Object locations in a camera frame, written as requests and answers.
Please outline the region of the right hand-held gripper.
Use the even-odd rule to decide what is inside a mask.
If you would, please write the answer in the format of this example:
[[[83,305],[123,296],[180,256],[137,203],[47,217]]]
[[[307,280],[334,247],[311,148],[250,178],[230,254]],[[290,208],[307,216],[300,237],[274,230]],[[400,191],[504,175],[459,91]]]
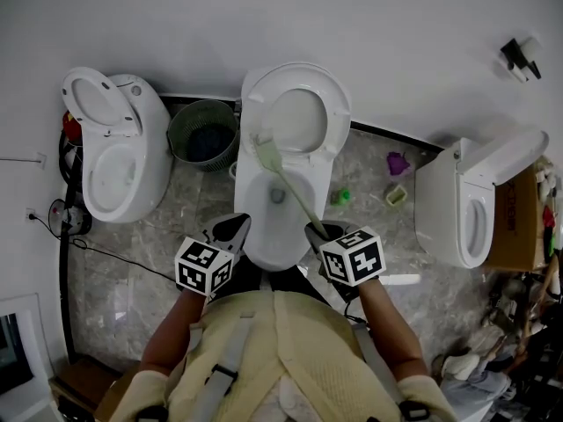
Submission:
[[[356,287],[386,270],[382,239],[373,229],[348,222],[322,226],[319,230],[310,222],[304,232],[329,280]]]

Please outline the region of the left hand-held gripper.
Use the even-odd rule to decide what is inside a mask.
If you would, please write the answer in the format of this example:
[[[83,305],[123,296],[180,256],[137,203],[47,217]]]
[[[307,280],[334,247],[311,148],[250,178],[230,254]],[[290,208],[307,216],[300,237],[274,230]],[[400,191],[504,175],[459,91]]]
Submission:
[[[186,237],[175,258],[175,283],[211,296],[233,275],[251,228],[251,216],[235,213],[208,222],[196,237]]]

